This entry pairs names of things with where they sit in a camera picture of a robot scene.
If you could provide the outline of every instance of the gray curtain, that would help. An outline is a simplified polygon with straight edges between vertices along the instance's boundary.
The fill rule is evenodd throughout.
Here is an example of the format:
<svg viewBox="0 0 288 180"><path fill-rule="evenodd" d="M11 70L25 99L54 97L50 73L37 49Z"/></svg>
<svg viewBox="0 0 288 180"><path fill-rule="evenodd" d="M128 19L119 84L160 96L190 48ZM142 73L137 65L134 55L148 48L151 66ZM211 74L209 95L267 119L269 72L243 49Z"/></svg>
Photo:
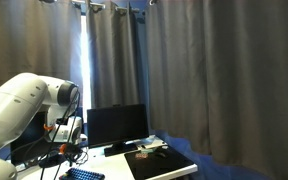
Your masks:
<svg viewBox="0 0 288 180"><path fill-rule="evenodd" d="M0 85L31 72L81 86L80 17L69 0L0 0Z"/></svg>
<svg viewBox="0 0 288 180"><path fill-rule="evenodd" d="M288 1L157 1L151 124L216 162L288 179Z"/></svg>
<svg viewBox="0 0 288 180"><path fill-rule="evenodd" d="M128 10L116 7L107 1L105 8L91 6L86 15L93 108L141 102L135 16L129 5Z"/></svg>

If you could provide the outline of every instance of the curtain rod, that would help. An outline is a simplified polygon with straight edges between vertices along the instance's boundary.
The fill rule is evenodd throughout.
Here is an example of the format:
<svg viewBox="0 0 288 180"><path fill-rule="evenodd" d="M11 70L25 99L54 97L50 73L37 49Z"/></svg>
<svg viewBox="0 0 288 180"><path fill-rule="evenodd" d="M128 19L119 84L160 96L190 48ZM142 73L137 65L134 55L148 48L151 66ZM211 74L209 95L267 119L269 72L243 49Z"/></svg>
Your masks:
<svg viewBox="0 0 288 180"><path fill-rule="evenodd" d="M78 3L78 4L85 4L85 0L72 0L73 3ZM91 6L101 6L103 9L105 9L105 4L99 4L99 3L92 3L90 2ZM122 7L116 7L116 10L127 10L127 8L122 8ZM140 9L138 8L132 8L133 13L139 13Z"/></svg>

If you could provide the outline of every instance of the white desk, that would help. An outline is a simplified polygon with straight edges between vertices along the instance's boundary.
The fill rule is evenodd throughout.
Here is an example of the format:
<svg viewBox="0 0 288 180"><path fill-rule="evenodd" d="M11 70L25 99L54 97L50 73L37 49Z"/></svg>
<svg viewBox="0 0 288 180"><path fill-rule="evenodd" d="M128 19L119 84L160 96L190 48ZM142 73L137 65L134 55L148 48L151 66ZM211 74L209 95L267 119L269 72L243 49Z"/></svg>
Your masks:
<svg viewBox="0 0 288 180"><path fill-rule="evenodd" d="M163 141L155 136L150 136L145 141L135 141L135 143L140 147L142 144L146 146L146 148L152 148L160 145L165 145L162 143ZM134 180L133 174L128 166L128 163L124 157L124 154L118 154L114 156L105 157L103 154L102 148L95 148L88 151L88 161L79 166L78 168L102 173L105 175L105 180L110 179L123 179L123 180ZM58 166L47 168L44 170L43 179L54 179ZM58 172L56 179L59 176L64 174L69 169L68 162L64 162L61 165L61 168ZM187 166L185 168L172 171L166 174L162 174L150 179L173 179L176 177L180 177L186 174L193 173L197 171L197 165L193 164L191 166ZM40 179L42 170L36 166L31 167L21 173L18 174L18 179L21 180L31 180L31 179Z"/></svg>

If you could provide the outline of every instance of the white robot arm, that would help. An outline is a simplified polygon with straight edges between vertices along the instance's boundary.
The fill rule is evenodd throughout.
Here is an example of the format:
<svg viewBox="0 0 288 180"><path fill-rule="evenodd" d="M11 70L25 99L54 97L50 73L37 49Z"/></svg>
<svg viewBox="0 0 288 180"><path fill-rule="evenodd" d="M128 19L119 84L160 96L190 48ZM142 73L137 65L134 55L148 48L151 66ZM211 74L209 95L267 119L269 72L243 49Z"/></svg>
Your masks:
<svg viewBox="0 0 288 180"><path fill-rule="evenodd" d="M77 92L77 86L71 82L32 73L22 73L7 81L0 87L0 148L22 134L43 104L49 105L46 127L56 128L58 118L62 118L63 114L68 117L75 110ZM61 126L59 136L54 138L56 142L66 142L72 126L74 133L69 142L77 142L82 122L78 118L75 119L76 124L72 125L72 121ZM16 169L10 163L0 160L0 168L9 172L6 179L16 178Z"/></svg>

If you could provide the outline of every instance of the black monitor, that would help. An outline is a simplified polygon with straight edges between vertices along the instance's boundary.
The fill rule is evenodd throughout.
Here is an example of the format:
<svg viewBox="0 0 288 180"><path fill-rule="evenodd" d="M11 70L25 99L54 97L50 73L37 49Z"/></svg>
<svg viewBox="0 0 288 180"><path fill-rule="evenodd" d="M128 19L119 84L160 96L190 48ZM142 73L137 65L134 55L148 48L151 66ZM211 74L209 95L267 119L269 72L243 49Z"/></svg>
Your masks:
<svg viewBox="0 0 288 180"><path fill-rule="evenodd" d="M105 156L137 150L127 141L149 136L144 104L113 106L87 110L88 147L111 145Z"/></svg>
<svg viewBox="0 0 288 180"><path fill-rule="evenodd" d="M46 112L38 112L31 120L27 128L21 134L21 136L11 143L11 163L14 165L19 164L31 164L38 163L36 161L37 158L48 153L50 145L52 145L52 149L58 149L63 143L53 143L47 142L44 138L42 138L45 134L45 130L43 128L44 122L46 119ZM29 143L35 142L36 140L42 138L34 147L28 145ZM57 165L65 161L65 159L60 156L57 151L54 151L55 154L49 154L48 161L45 162L45 167L50 165Z"/></svg>

